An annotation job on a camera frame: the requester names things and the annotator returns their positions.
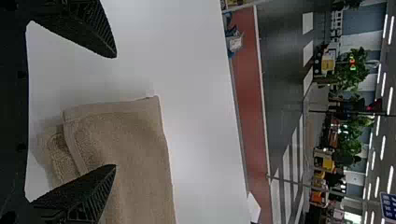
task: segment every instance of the white wall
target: white wall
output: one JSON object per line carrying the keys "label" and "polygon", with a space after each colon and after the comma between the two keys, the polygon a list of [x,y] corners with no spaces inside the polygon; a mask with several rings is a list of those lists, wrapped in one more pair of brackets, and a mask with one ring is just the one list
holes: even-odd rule
{"label": "white wall", "polygon": [[357,35],[342,35],[340,53],[350,52],[351,49],[363,47],[365,50],[381,50],[382,30]]}
{"label": "white wall", "polygon": [[370,5],[375,5],[375,4],[385,3],[385,2],[388,2],[388,0],[364,0],[361,3],[361,7],[368,7]]}
{"label": "white wall", "polygon": [[346,175],[346,182],[348,184],[364,186],[365,174],[353,171],[344,171],[344,175]]}
{"label": "white wall", "polygon": [[156,93],[163,108],[178,223],[249,223],[219,1],[102,2],[118,46],[116,60],[36,24],[28,28],[28,198],[49,189],[35,138],[60,123],[63,109]]}
{"label": "white wall", "polygon": [[378,74],[369,74],[363,82],[359,83],[359,91],[375,91]]}

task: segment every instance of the potted plant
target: potted plant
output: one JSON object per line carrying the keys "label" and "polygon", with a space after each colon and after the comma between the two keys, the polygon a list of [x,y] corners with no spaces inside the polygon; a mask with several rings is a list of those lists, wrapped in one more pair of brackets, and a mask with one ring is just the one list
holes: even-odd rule
{"label": "potted plant", "polygon": [[359,83],[367,78],[370,71],[366,68],[367,52],[364,48],[352,49],[343,54],[335,66],[335,72],[326,77],[315,77],[314,82],[319,85],[336,85],[338,95],[341,91],[357,92]]}

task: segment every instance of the green plant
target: green plant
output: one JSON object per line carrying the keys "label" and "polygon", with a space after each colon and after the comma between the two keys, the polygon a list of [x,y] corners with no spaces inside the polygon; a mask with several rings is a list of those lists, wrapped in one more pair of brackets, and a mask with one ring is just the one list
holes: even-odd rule
{"label": "green plant", "polygon": [[373,124],[374,120],[366,116],[357,116],[343,123],[339,134],[339,148],[350,156],[361,153],[359,137],[363,134],[364,127],[371,127]]}
{"label": "green plant", "polygon": [[[355,60],[355,70],[351,69],[350,59]],[[332,78],[337,80],[337,89],[339,91],[346,91],[350,89],[352,92],[357,92],[359,83],[369,75],[369,70],[366,68],[365,62],[367,60],[367,52],[364,48],[352,49],[344,60],[338,62],[335,67],[335,73]]]}

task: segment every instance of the black object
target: black object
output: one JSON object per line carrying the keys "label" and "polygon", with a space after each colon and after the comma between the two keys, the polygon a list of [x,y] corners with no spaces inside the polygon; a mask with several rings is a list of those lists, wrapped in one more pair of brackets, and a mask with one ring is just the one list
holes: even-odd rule
{"label": "black object", "polygon": [[46,224],[97,223],[115,175],[115,165],[102,166],[41,196],[32,205]]}
{"label": "black object", "polygon": [[[24,192],[29,121],[25,33],[30,21],[102,56],[117,56],[98,0],[0,0],[0,224],[44,223]],[[60,195],[51,194],[51,199],[55,196]]]}

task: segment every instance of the gray floor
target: gray floor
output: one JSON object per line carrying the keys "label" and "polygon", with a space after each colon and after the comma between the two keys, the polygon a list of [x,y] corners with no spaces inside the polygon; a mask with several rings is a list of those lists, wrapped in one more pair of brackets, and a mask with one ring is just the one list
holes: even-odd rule
{"label": "gray floor", "polygon": [[[311,41],[314,46],[328,41],[324,31],[329,25],[330,2],[276,0],[258,6],[271,175],[295,179],[304,171],[300,119],[304,112],[304,78],[312,63],[304,64],[303,49]],[[302,17],[308,12],[314,12],[314,29],[303,35]],[[294,224],[299,223],[297,217],[302,219],[298,212],[304,200],[303,189],[295,188],[283,181],[272,186],[279,194],[279,202],[273,202],[273,216],[280,217],[274,218],[274,223]],[[277,203],[280,212],[274,209]]]}

